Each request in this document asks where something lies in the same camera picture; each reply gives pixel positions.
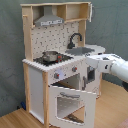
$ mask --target stovetop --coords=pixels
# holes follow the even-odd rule
[[[62,63],[62,62],[64,62],[64,61],[73,59],[73,57],[70,57],[70,56],[67,56],[67,55],[63,55],[63,54],[60,54],[60,55],[62,56],[62,60],[61,60],[60,62],[58,62],[58,61],[47,62],[47,61],[43,60],[43,56],[40,57],[40,58],[34,59],[34,62],[49,67],[49,66],[52,66],[52,65],[54,65],[54,64]]]

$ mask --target cabinet door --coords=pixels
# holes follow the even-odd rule
[[[92,21],[92,4],[89,4],[89,18],[88,18],[89,22]]]
[[[79,109],[81,102],[84,111],[78,114],[78,117],[71,119],[72,117],[69,116]],[[50,86],[49,122],[60,128],[94,128],[95,102],[96,94]]]

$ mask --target toy kitchen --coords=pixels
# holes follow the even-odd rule
[[[22,4],[26,110],[44,128],[93,128],[102,74],[86,57],[105,49],[85,44],[90,2]],[[83,109],[77,116],[73,113]]]

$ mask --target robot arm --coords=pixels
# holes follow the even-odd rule
[[[98,69],[99,72],[117,76],[123,81],[123,87],[128,91],[128,61],[115,54],[87,56],[86,63]]]

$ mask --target metal pot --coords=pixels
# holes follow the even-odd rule
[[[56,51],[46,51],[43,52],[43,60],[47,62],[56,61],[58,59],[58,52]]]

